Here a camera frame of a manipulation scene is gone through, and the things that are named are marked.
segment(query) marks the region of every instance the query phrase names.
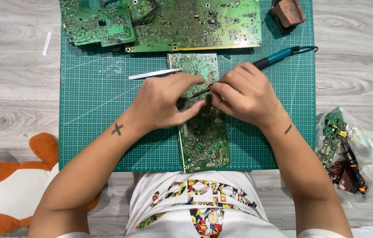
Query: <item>gray wood flooring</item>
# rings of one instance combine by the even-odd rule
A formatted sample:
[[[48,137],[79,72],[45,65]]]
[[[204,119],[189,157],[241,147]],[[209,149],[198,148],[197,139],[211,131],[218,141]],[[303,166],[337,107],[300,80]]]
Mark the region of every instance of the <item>gray wood flooring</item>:
[[[313,0],[317,111],[344,106],[373,140],[373,0]],[[42,50],[53,32],[47,56]],[[36,160],[28,140],[58,136],[60,8],[57,0],[0,0],[0,160]],[[253,171],[271,222],[294,229],[294,207],[279,171]],[[93,236],[124,232],[132,173],[113,173],[90,214]],[[373,225],[373,212],[349,218],[352,227]],[[26,229],[9,236],[24,236]]]

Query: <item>stuffed animal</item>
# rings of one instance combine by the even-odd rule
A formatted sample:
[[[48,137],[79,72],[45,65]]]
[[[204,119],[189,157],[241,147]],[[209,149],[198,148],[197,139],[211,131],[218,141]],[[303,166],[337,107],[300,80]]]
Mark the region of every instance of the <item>stuffed animal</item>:
[[[0,235],[30,225],[46,187],[59,172],[59,146],[51,134],[35,135],[29,146],[41,162],[0,162]],[[89,211],[98,202],[99,195],[88,206]]]

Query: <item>left hand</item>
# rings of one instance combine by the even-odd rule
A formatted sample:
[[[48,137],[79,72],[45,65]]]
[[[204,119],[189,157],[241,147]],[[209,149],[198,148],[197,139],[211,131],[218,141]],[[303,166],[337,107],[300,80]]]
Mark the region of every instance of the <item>left hand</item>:
[[[152,130],[181,125],[197,115],[205,100],[180,112],[176,101],[191,86],[205,79],[188,73],[171,74],[162,78],[146,78],[132,105],[123,113],[135,127],[148,133]]]

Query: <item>line tattoo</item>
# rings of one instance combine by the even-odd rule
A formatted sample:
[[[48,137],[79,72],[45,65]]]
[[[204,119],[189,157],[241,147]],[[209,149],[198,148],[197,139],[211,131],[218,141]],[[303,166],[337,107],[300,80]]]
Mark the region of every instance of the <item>line tattoo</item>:
[[[289,127],[288,127],[288,129],[286,129],[285,135],[289,132],[289,130],[291,129],[291,127],[292,127],[292,124],[290,124]]]
[[[120,125],[120,126],[118,126],[118,124],[115,123],[115,129],[112,131],[112,135],[113,135],[115,132],[117,132],[118,135],[120,136],[120,135],[122,134],[122,133],[120,133],[120,128],[122,128],[122,127],[124,127],[124,125]]]

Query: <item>green circuit board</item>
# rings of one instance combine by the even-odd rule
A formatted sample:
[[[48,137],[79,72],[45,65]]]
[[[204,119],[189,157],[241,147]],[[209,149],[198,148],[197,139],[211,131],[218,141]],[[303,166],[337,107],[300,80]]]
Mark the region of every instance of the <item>green circuit board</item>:
[[[122,0],[132,19],[152,9],[149,0]],[[134,27],[127,52],[208,50],[261,46],[257,0],[159,0],[151,23]]]
[[[225,114],[211,104],[210,93],[194,99],[193,95],[219,80],[216,54],[168,54],[170,69],[200,75],[205,84],[189,88],[179,99],[180,111],[190,108],[197,100],[205,99],[199,114],[178,127],[179,150],[185,174],[226,167],[231,162],[227,141]]]
[[[126,5],[91,9],[87,0],[60,0],[63,27],[76,46],[100,42],[102,46],[135,40]]]
[[[334,117],[331,113],[326,114],[323,126],[323,147],[316,155],[326,169],[330,168],[333,156],[346,137],[346,123],[342,118]]]

